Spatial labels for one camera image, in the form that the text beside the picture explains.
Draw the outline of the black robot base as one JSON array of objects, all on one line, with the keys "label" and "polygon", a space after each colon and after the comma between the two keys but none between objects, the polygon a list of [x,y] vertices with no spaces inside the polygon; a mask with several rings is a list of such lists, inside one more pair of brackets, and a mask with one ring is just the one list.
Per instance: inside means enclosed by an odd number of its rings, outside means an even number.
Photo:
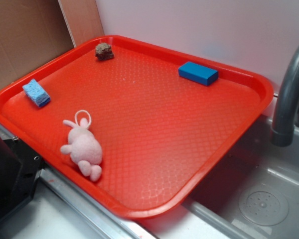
[{"label": "black robot base", "polygon": [[0,137],[0,223],[33,199],[42,164],[21,139]]}]

